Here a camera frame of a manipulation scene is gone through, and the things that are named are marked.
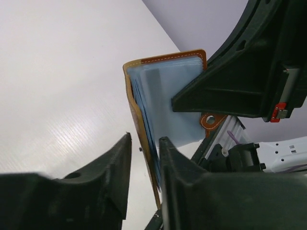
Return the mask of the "brown leather card holder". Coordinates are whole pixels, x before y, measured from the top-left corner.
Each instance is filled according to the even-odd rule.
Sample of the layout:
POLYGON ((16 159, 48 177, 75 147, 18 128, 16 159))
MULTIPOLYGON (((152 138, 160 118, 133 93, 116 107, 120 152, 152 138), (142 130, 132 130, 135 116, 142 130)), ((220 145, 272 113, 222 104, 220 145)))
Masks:
POLYGON ((206 69, 203 49, 141 58, 123 65, 127 99, 157 208, 161 208, 159 138, 167 136, 181 147, 209 137, 227 117, 172 110, 171 99, 206 69))

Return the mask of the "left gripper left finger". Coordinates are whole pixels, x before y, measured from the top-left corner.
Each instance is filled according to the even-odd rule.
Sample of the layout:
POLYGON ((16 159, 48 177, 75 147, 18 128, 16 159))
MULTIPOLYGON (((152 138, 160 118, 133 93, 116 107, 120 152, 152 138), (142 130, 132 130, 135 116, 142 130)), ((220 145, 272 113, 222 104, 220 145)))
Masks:
POLYGON ((3 230, 119 230, 126 218, 131 135, 68 174, 50 179, 37 173, 0 176, 3 230))

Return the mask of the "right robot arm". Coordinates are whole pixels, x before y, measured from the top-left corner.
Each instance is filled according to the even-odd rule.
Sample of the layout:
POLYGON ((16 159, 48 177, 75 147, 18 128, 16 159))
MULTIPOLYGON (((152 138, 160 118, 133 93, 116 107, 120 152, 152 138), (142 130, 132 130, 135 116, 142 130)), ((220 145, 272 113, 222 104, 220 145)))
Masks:
POLYGON ((200 112, 223 121, 206 135, 212 144, 198 163, 210 172, 290 172, 306 168, 306 154, 286 142, 221 140, 229 116, 278 123, 307 97, 307 3, 250 0, 237 25, 209 58, 207 69, 172 98, 174 112, 200 112))

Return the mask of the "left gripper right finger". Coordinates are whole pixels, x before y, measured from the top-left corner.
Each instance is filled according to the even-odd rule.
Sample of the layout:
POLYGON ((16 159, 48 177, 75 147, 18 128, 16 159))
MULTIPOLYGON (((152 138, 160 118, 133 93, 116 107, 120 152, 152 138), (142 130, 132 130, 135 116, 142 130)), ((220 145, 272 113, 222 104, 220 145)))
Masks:
POLYGON ((207 172, 159 140, 166 230, 304 230, 307 178, 298 173, 207 172))

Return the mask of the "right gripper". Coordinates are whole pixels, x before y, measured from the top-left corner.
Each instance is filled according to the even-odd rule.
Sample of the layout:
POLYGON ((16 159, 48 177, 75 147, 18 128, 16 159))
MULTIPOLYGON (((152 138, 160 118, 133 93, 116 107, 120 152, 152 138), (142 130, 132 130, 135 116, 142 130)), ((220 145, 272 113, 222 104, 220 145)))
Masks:
POLYGON ((250 0, 207 70, 172 98, 172 108, 278 122, 306 96, 306 1, 250 0))

